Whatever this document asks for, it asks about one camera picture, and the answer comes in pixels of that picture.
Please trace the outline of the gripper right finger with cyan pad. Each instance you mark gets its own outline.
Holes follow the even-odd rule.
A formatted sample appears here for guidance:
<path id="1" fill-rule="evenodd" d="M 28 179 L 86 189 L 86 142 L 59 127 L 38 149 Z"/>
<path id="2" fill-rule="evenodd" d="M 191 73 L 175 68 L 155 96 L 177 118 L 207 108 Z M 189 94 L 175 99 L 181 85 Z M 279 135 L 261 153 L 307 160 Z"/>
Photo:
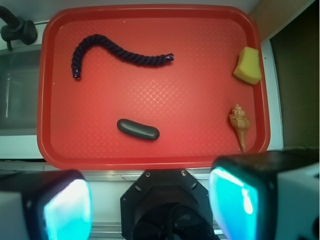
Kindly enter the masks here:
<path id="1" fill-rule="evenodd" d="M 318 151 L 220 156 L 209 175 L 213 217 L 228 240 L 317 240 Z"/>

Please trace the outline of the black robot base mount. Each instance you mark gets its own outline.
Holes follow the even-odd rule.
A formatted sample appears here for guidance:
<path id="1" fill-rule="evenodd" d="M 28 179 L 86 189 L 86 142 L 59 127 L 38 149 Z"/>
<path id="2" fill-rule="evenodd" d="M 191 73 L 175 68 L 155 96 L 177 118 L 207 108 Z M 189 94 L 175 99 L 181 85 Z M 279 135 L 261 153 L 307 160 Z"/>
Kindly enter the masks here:
<path id="1" fill-rule="evenodd" d="M 185 169 L 146 170 L 120 197 L 126 240 L 217 240 L 209 192 Z"/>

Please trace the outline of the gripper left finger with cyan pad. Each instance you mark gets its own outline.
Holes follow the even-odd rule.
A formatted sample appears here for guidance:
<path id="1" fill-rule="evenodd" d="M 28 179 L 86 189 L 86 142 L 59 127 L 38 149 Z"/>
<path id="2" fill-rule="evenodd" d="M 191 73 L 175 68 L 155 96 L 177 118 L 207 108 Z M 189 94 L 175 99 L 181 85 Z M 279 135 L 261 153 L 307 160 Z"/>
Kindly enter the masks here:
<path id="1" fill-rule="evenodd" d="M 87 240 L 92 223 L 92 190 L 80 171 L 1 173 L 2 240 Z"/>

